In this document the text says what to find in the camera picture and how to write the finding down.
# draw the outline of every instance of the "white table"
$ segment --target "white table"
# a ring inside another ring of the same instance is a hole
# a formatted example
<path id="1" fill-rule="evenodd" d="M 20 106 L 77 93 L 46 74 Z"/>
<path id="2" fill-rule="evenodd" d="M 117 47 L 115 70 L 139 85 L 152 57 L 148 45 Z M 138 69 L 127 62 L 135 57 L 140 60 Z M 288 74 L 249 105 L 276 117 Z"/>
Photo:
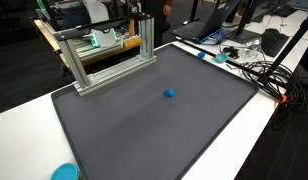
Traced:
<path id="1" fill-rule="evenodd" d="M 287 26 L 282 27 L 282 32 L 292 36 L 306 16 L 305 12 L 299 11 L 286 18 L 284 24 Z M 265 17 L 263 23 L 253 23 L 247 29 L 262 33 L 268 20 L 269 17 Z M 279 28 L 280 24 L 281 18 L 273 17 L 268 28 Z M 308 33 L 303 38 L 308 40 Z M 283 62 L 291 70 L 296 68 L 308 46 L 308 41 L 304 39 Z M 173 44 L 195 55 L 198 53 L 179 42 Z M 217 47 L 200 47 L 213 53 L 219 52 Z M 204 59 L 240 75 L 239 70 L 230 70 L 225 64 L 216 64 L 212 57 Z M 0 179 L 48 180 L 59 165 L 75 163 L 50 95 L 51 93 L 0 114 Z M 273 99 L 263 92 L 257 93 L 183 179 L 233 179 L 274 110 Z"/>

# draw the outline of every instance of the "floor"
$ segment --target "floor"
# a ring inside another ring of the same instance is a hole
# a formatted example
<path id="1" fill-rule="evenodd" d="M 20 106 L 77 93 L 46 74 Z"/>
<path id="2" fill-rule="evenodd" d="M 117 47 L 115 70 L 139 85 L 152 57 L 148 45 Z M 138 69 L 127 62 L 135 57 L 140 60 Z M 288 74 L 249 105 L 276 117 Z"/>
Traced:
<path id="1" fill-rule="evenodd" d="M 191 7 L 192 1 L 174 0 L 168 17 L 171 29 L 189 19 Z M 204 3 L 197 17 L 204 22 L 213 9 L 213 4 Z M 14 40 L 20 39 L 18 43 L 0 46 L 0 113 L 71 82 L 62 74 L 50 47 L 31 30 L 14 35 Z M 164 34 L 164 43 L 174 40 L 168 32 Z M 308 179 L 308 113 L 293 113 L 279 131 L 273 131 L 270 124 L 236 179 Z"/>

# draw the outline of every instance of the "black tray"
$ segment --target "black tray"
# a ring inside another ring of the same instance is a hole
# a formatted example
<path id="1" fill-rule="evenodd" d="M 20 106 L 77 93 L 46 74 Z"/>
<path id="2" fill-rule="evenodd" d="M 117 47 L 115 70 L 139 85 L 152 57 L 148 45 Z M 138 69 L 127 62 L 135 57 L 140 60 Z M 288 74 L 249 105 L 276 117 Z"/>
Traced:
<path id="1" fill-rule="evenodd" d="M 157 63 L 86 97 L 72 86 L 52 94 L 84 179 L 180 179 L 258 92 L 174 45 L 155 54 Z"/>

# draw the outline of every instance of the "blue ball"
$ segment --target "blue ball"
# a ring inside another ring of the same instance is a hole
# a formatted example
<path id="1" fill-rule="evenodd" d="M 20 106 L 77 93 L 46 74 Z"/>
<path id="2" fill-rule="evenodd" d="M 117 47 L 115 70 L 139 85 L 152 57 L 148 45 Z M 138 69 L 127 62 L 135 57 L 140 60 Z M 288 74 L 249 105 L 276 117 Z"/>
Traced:
<path id="1" fill-rule="evenodd" d="M 164 95 L 166 97 L 173 97 L 175 94 L 174 89 L 173 88 L 168 88 L 165 92 Z"/>
<path id="2" fill-rule="evenodd" d="M 198 56 L 199 58 L 203 59 L 203 58 L 205 57 L 205 53 L 204 53 L 204 52 L 199 52 L 199 53 L 197 54 L 197 56 Z"/>

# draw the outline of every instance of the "laptop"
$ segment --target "laptop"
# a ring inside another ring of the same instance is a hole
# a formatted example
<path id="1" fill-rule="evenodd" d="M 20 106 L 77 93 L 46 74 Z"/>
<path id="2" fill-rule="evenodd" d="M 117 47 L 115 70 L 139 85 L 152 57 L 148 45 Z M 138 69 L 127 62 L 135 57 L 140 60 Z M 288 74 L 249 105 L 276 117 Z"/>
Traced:
<path id="1" fill-rule="evenodd" d="M 206 23 L 193 21 L 171 31 L 171 34 L 201 44 L 207 40 L 209 36 L 217 33 L 221 29 L 223 22 L 232 13 L 239 1 L 240 0 L 230 0 L 222 3 L 213 12 L 212 16 Z"/>
<path id="2" fill-rule="evenodd" d="M 308 0 L 292 0 L 287 3 L 287 5 L 292 6 L 296 9 L 306 9 L 308 10 Z"/>

